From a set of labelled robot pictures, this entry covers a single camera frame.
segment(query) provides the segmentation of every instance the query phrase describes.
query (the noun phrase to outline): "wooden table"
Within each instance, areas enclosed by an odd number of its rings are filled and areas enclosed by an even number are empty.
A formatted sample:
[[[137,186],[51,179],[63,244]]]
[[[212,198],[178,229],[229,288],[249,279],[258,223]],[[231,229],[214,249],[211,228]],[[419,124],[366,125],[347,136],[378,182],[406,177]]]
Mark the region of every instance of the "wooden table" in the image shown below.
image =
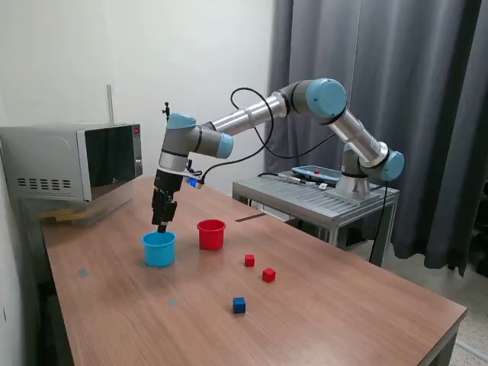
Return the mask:
[[[257,212],[210,188],[177,194],[175,264],[146,267],[153,180],[134,189],[94,226],[43,226],[77,366],[448,364],[464,307],[272,217],[236,222]],[[207,218],[222,251],[198,248]]]

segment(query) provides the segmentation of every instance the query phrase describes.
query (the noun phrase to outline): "table leg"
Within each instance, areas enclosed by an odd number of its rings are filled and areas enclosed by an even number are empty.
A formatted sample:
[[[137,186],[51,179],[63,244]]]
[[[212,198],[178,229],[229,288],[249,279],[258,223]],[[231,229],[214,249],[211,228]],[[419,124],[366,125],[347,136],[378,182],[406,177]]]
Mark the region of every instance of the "table leg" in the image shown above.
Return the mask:
[[[343,227],[338,229],[339,233],[337,234],[337,247],[345,250],[348,244],[348,228]]]
[[[249,200],[246,197],[239,196],[238,194],[232,192],[232,198],[236,201],[242,202],[246,206],[249,204]]]
[[[319,232],[317,234],[317,238],[325,242],[327,240],[327,233],[328,233],[327,229],[319,226]]]
[[[452,356],[452,349],[454,348],[457,335],[458,334],[455,333],[452,336],[452,338],[448,341],[444,348],[439,352],[437,357],[432,360],[430,366],[449,366],[449,362],[451,361]]]
[[[338,227],[329,231],[329,244],[331,246],[337,246],[338,236],[339,236],[339,228]]]
[[[381,220],[380,230],[376,239],[376,245],[371,250],[370,262],[378,267],[383,263],[384,254],[391,240],[391,232],[393,231],[393,222],[395,219],[395,212],[397,211],[397,202],[395,201],[390,206],[384,208],[383,219]]]

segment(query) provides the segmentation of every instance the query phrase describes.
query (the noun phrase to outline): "floor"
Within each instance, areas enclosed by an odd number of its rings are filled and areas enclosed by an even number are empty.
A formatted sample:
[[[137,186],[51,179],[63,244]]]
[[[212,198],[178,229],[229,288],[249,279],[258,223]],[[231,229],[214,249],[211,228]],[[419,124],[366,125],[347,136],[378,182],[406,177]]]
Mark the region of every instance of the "floor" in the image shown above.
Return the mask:
[[[351,251],[368,258],[371,241]],[[427,269],[423,266],[422,255],[398,259],[391,247],[385,255],[383,267],[467,307],[469,310],[461,323],[457,339],[488,355],[488,278],[470,269],[466,270],[463,278],[457,271],[447,268]],[[488,363],[455,346],[450,365],[488,366]]]

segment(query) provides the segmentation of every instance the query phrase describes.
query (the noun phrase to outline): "cable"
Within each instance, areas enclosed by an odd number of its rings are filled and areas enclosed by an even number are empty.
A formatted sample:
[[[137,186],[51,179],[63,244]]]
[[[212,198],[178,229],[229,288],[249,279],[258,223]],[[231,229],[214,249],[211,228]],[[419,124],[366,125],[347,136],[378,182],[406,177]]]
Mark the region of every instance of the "cable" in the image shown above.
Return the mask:
[[[234,93],[232,93],[230,95],[230,103],[232,103],[232,105],[234,106],[235,109],[239,109],[239,107],[237,106],[237,104],[234,103]],[[276,152],[271,151],[269,149],[269,147],[266,146],[265,142],[262,140],[262,137],[259,134],[259,131],[258,131],[258,129],[256,127],[254,127],[254,131],[258,135],[259,141],[261,141],[261,143],[263,144],[263,146],[265,147],[265,149],[267,149],[272,155],[274,155],[274,156],[276,156],[277,158],[280,158],[280,159],[296,159],[296,158],[300,158],[301,156],[304,156],[304,155],[306,155],[306,154],[311,153],[312,151],[314,151],[317,147],[319,147],[324,142],[326,142],[330,137],[335,136],[335,133],[331,133],[324,140],[320,141],[315,146],[311,147],[306,152],[302,152],[301,154],[293,155],[293,156],[281,156],[281,155],[278,155]]]
[[[388,182],[386,181],[386,182],[384,182],[383,206],[381,208],[380,219],[378,220],[378,225],[376,226],[376,234],[374,234],[373,246],[371,247],[371,253],[369,255],[369,262],[370,263],[371,263],[371,260],[373,258],[374,247],[376,246],[376,239],[378,239],[378,233],[380,232],[381,221],[383,220],[384,207],[387,203],[387,194],[388,194]]]
[[[274,177],[277,177],[277,176],[278,176],[278,174],[277,174],[277,173],[260,173],[260,174],[258,174],[258,177],[262,177],[262,176],[264,176],[264,175],[272,175],[272,176],[274,176]]]
[[[186,163],[186,170],[188,170],[194,177],[199,177],[202,174],[201,170],[193,170],[191,164]]]
[[[263,145],[257,149],[255,152],[253,152],[252,154],[250,155],[247,155],[241,159],[237,159],[237,160],[233,160],[231,162],[221,162],[220,164],[216,164],[216,165],[212,165],[209,169],[207,169],[205,171],[205,173],[201,176],[201,179],[200,179],[200,183],[201,184],[205,184],[205,178],[207,177],[207,174],[212,170],[212,169],[215,169],[219,166],[224,166],[224,165],[230,165],[230,164],[235,164],[237,162],[243,162],[244,160],[247,160],[247,159],[251,159],[253,156],[256,156],[258,155],[265,147],[266,145],[268,145],[268,142],[269,140],[271,139],[271,135],[273,134],[273,129],[275,128],[275,119],[273,117],[273,111],[271,110],[271,107],[269,106],[269,103],[266,101],[265,97],[263,97],[258,91],[252,89],[252,88],[247,88],[247,87],[242,87],[242,88],[237,88],[236,90],[234,90],[232,92],[232,94],[230,95],[230,100],[233,99],[233,96],[235,95],[235,93],[237,92],[240,92],[241,90],[247,90],[249,92],[253,92],[254,94],[256,94],[257,96],[260,97],[260,99],[262,99],[262,101],[266,104],[266,107],[268,108],[268,111],[269,111],[269,116],[271,117],[271,128],[269,129],[269,134],[268,134],[268,137],[266,138],[266,141],[263,143]]]
[[[258,134],[258,138],[259,140],[264,143],[264,141],[262,140],[261,138],[261,135],[259,135],[259,132],[258,130],[256,129],[256,127],[254,127],[254,131]],[[301,154],[298,154],[298,155],[293,155],[293,156],[281,156],[281,155],[278,155],[277,153],[275,152],[272,152],[267,146],[265,146],[265,148],[274,156],[276,156],[277,158],[280,158],[280,159],[296,159],[296,158],[300,158],[301,156],[304,156],[308,153],[311,153],[312,151],[314,151],[317,147],[319,147],[320,145],[322,145],[324,142],[326,142],[329,138],[331,138],[332,136],[335,136],[336,134],[335,133],[331,133],[330,135],[328,135],[324,140],[320,141],[319,143],[317,143],[315,146],[312,146],[310,149],[308,149],[306,152],[302,152]]]

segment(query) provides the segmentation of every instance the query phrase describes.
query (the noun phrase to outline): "microwave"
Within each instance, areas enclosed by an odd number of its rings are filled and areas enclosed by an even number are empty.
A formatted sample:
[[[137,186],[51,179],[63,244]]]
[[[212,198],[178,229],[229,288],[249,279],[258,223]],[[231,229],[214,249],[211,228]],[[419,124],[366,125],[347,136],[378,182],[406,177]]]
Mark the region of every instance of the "microwave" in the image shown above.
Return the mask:
[[[90,202],[143,173],[139,124],[1,127],[0,142],[20,199]]]

